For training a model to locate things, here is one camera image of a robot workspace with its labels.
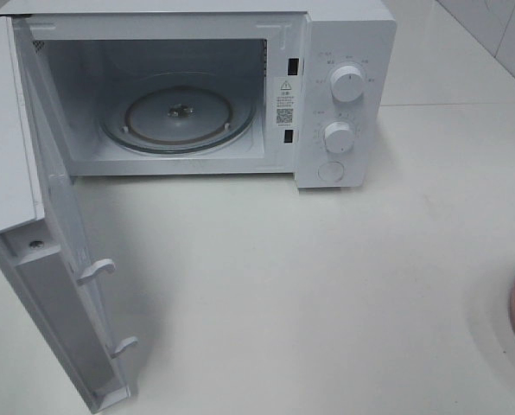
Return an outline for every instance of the timer knob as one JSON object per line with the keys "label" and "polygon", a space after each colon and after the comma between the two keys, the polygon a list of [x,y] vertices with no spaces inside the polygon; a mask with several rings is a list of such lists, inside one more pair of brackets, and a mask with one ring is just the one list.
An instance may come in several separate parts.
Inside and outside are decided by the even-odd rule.
{"label": "timer knob", "polygon": [[345,153],[355,143],[355,129],[348,123],[332,123],[325,129],[325,147],[334,154]]}
{"label": "timer knob", "polygon": [[340,102],[352,102],[359,98],[365,87],[363,71],[352,64],[336,69],[330,77],[333,96]]}

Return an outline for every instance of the qr code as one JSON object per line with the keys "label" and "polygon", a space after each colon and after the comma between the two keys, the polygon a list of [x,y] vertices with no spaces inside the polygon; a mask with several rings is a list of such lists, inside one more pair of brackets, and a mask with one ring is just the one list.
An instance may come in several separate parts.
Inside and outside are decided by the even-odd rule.
{"label": "qr code", "polygon": [[293,119],[293,109],[277,109],[277,124],[292,124]]}

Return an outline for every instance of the glass turntable plate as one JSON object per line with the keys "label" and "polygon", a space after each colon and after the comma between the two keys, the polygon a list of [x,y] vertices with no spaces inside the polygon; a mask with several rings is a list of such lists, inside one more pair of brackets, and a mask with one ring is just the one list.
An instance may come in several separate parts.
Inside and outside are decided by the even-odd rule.
{"label": "glass turntable plate", "polygon": [[133,150],[205,150],[250,126],[255,103],[241,91],[236,80],[208,73],[166,73],[122,83],[106,88],[100,124],[110,138]]}

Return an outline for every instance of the microwave door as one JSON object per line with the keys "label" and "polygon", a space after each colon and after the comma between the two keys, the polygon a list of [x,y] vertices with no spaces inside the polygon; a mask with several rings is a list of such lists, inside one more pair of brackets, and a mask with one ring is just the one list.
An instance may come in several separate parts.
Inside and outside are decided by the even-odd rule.
{"label": "microwave door", "polygon": [[89,252],[37,47],[21,19],[0,17],[0,269],[98,412],[129,397],[118,357],[137,339],[111,333],[98,278],[114,264]]}

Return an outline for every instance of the white microwave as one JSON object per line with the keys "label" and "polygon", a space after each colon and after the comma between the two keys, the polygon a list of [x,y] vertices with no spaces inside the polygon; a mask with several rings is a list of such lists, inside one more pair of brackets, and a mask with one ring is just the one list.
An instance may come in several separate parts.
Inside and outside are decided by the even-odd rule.
{"label": "white microwave", "polygon": [[379,0],[11,0],[0,268],[92,412],[130,396],[75,176],[359,186],[396,24]]}

